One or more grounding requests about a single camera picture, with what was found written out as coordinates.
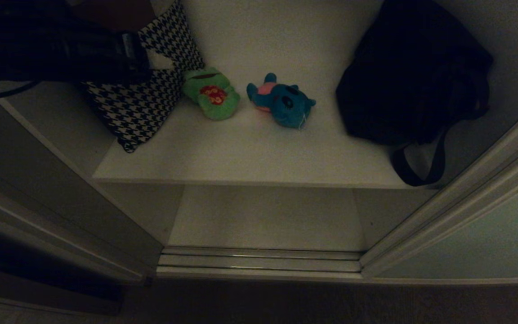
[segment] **green plush toy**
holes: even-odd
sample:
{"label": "green plush toy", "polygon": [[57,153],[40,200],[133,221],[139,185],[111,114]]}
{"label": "green plush toy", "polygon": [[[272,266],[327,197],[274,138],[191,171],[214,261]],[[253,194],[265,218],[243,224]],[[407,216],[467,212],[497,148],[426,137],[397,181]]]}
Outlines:
{"label": "green plush toy", "polygon": [[183,93],[214,121],[231,117],[241,98],[229,80],[214,67],[187,72]]}

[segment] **cord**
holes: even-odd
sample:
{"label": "cord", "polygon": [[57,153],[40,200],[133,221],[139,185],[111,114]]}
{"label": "cord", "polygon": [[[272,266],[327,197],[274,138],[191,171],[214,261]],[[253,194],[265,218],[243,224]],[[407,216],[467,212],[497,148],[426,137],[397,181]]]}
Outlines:
{"label": "cord", "polygon": [[5,97],[13,96],[16,94],[20,94],[23,91],[30,90],[31,88],[33,88],[34,86],[36,86],[39,83],[41,83],[41,81],[32,81],[26,85],[20,86],[19,88],[15,88],[14,90],[0,92],[0,98],[5,98]]}

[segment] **stitch plush toy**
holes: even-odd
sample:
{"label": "stitch plush toy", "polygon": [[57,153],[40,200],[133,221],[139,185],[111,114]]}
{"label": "stitch plush toy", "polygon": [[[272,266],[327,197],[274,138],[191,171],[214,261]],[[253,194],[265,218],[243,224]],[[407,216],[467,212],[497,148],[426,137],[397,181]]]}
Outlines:
{"label": "stitch plush toy", "polygon": [[187,72],[183,93],[214,121],[231,117],[241,99],[229,80],[214,67]]}
{"label": "stitch plush toy", "polygon": [[278,84],[273,73],[267,74],[265,83],[259,88],[250,83],[247,96],[257,109],[270,111],[279,125],[297,129],[302,129],[316,103],[300,92],[298,86]]}

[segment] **door frame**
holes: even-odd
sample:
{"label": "door frame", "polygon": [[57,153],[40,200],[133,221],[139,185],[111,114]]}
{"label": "door frame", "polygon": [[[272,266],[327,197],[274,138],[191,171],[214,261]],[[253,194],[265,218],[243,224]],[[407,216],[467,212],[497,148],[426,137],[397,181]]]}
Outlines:
{"label": "door frame", "polygon": [[517,194],[518,123],[458,178],[365,253],[360,260],[363,277],[376,277],[415,256]]}
{"label": "door frame", "polygon": [[118,283],[139,285],[152,269],[72,225],[46,219],[0,193],[0,234]]}
{"label": "door frame", "polygon": [[93,297],[0,271],[0,307],[69,315],[116,316],[122,300]]}

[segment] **black leather bag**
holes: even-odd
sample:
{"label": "black leather bag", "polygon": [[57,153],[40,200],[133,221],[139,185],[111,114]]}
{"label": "black leather bag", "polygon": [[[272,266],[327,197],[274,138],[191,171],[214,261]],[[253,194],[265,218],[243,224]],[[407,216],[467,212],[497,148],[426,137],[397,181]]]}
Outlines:
{"label": "black leather bag", "polygon": [[[445,169],[444,141],[463,119],[483,116],[493,58],[448,11],[431,0],[385,0],[337,87],[347,132],[403,146],[391,162],[412,186],[437,182]],[[421,179],[404,149],[442,133],[429,175]]]}

